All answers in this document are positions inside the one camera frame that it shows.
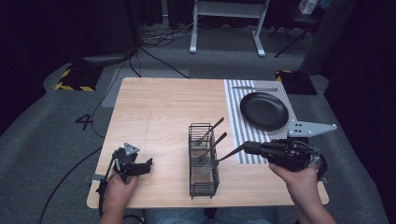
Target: person's right hand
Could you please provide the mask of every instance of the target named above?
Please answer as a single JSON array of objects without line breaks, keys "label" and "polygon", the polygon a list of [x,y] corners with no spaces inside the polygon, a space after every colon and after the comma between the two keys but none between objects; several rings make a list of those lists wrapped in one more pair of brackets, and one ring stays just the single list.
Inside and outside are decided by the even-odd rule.
[{"label": "person's right hand", "polygon": [[269,164],[269,168],[286,182],[290,197],[297,207],[300,223],[336,223],[320,200],[316,166],[299,172],[291,172],[275,164]]}]

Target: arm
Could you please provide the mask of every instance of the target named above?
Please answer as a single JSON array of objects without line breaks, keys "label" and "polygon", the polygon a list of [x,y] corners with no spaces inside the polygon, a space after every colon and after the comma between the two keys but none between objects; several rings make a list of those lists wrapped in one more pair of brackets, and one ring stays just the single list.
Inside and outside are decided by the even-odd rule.
[{"label": "arm", "polygon": [[300,223],[336,223],[319,198],[315,166],[295,173],[274,164],[270,164],[269,167],[286,182],[290,197],[296,205]]},{"label": "arm", "polygon": [[108,181],[103,202],[103,215],[101,224],[122,223],[123,211],[131,199],[138,176],[133,176],[127,184],[121,180],[120,175],[114,175]]}]

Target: black wire rack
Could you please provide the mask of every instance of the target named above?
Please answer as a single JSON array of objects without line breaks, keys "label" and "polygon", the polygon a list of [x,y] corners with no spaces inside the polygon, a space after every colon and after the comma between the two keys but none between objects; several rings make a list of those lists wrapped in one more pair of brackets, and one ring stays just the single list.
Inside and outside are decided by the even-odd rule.
[{"label": "black wire rack", "polygon": [[196,141],[204,137],[211,127],[210,123],[193,123],[189,127],[190,196],[192,199],[203,196],[212,198],[219,186],[218,167],[215,167],[209,174],[203,173],[203,167],[216,159],[216,147],[210,150],[204,158],[200,158],[214,144],[214,132],[207,134],[201,144],[196,144]]}]

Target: white stand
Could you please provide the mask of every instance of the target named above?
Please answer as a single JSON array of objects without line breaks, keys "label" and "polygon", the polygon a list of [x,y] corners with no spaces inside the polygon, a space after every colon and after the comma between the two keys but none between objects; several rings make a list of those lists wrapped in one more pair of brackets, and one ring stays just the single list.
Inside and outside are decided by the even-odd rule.
[{"label": "white stand", "polygon": [[197,51],[198,15],[203,15],[203,16],[259,19],[257,30],[252,31],[252,35],[259,56],[264,57],[265,51],[262,47],[262,42],[260,41],[260,32],[262,31],[262,23],[264,22],[267,6],[268,6],[268,1],[266,1],[265,4],[240,4],[240,3],[227,3],[227,2],[206,2],[206,1],[195,0],[190,53],[196,53]]}]

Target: utensil holder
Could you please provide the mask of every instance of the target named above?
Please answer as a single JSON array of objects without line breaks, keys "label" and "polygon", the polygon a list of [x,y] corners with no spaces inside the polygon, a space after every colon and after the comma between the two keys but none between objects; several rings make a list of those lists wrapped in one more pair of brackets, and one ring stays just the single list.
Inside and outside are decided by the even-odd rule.
[{"label": "utensil holder", "polygon": [[210,123],[193,123],[189,127],[189,164],[190,164],[190,196],[212,198],[216,194],[219,186],[219,168],[215,167],[212,172],[205,175],[202,172],[203,167],[211,160],[215,160],[216,147],[210,150],[205,158],[199,157],[215,143],[214,131],[210,132],[201,145],[196,146],[194,141],[200,139],[211,128]]}]

